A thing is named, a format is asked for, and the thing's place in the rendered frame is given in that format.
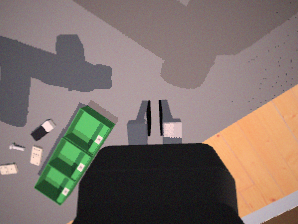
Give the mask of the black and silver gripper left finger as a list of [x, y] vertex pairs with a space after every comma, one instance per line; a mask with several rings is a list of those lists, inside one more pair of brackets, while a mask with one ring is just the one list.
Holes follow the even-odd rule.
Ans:
[[136, 120], [127, 123], [128, 144], [148, 145], [151, 135], [151, 104], [150, 100], [142, 101]]

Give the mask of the cream domino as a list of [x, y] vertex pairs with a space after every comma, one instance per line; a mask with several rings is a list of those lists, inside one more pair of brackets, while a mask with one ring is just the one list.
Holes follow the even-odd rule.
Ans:
[[0, 171], [1, 171], [1, 174], [10, 174], [10, 173], [19, 172], [16, 164], [1, 165]]
[[43, 153], [43, 148], [38, 147], [38, 146], [33, 146], [31, 162], [30, 163], [40, 165], [41, 164], [42, 153]]

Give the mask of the green three-compartment bin rack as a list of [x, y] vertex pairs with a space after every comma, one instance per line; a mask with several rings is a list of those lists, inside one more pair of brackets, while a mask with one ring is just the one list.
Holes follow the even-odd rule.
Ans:
[[76, 187], [114, 126], [113, 122], [91, 107], [80, 108], [34, 189], [61, 206]]

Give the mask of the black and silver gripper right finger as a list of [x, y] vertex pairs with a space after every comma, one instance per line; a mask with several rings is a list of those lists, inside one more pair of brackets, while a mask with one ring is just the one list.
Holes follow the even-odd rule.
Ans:
[[159, 100], [159, 121], [163, 144], [182, 144], [181, 119], [173, 119], [167, 100]]

